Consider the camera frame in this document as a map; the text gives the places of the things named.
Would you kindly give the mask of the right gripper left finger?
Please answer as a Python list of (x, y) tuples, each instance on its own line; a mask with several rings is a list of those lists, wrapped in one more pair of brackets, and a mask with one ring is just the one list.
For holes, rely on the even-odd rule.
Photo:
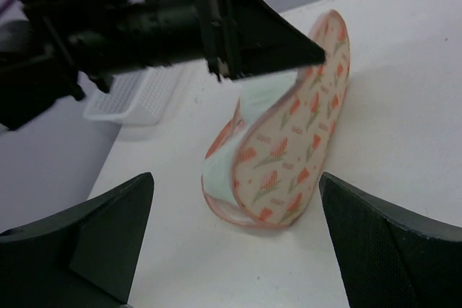
[(1, 306), (127, 307), (153, 195), (146, 172), (1, 233)]

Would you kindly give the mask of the floral mesh laundry bag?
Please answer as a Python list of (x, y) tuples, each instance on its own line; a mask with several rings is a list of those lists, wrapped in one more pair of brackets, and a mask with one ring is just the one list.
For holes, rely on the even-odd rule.
[(346, 95), (351, 53), (336, 10), (320, 15), (308, 36), (325, 50), (325, 62), (244, 84), (206, 153), (202, 193), (228, 223), (283, 229), (310, 203)]

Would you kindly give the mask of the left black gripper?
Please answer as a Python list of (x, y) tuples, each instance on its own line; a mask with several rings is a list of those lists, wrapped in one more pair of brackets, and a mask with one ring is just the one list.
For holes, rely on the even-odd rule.
[(209, 72), (236, 80), (319, 65), (326, 53), (264, 0), (194, 0)]

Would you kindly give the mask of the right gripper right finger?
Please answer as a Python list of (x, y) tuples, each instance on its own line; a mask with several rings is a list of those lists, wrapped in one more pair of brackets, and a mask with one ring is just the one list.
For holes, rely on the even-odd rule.
[(319, 188), (349, 306), (461, 306), (460, 227), (327, 172)]

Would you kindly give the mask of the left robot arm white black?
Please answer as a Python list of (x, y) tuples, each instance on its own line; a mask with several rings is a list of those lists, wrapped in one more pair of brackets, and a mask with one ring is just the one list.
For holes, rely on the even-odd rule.
[(1, 128), (56, 100), (109, 92), (117, 74), (197, 59), (232, 80), (324, 63), (325, 51), (263, 0), (18, 0), (1, 26)]

